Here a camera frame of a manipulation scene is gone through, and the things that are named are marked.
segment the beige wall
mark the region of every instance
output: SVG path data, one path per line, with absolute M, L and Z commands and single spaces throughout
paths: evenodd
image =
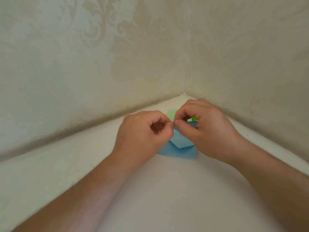
M 0 0 L 0 153 L 184 93 L 174 26 L 162 0 Z
M 0 0 L 0 154 L 186 91 L 309 159 L 309 0 Z

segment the person's left hand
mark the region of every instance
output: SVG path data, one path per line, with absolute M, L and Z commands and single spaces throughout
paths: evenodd
M 125 116 L 111 155 L 137 169 L 151 159 L 174 135 L 174 123 L 160 111 Z

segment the bare skin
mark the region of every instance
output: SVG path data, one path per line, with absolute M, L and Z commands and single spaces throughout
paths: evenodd
M 185 121 L 195 117 L 197 127 Z M 204 99 L 188 100 L 175 125 L 198 150 L 236 168 L 288 231 L 309 231 L 309 177 L 243 138 L 220 108 Z M 13 231 L 93 232 L 130 175 L 173 136 L 161 112 L 126 116 L 112 153 L 88 175 Z

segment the person's right arm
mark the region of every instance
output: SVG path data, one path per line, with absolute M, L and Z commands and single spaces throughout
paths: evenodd
M 196 128 L 185 122 L 191 117 L 198 120 Z M 288 231 L 309 231 L 307 175 L 250 143 L 205 99 L 188 100 L 174 123 L 201 153 L 236 168 Z

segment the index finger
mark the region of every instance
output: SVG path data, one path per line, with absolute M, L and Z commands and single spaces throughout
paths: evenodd
M 185 104 L 176 112 L 174 120 L 183 120 L 185 117 L 195 117 L 197 120 L 200 120 L 200 109 L 199 105 Z
M 171 122 L 171 120 L 160 111 L 149 111 L 146 114 L 146 120 L 148 121 L 149 126 L 157 122 L 160 122 L 163 124 Z

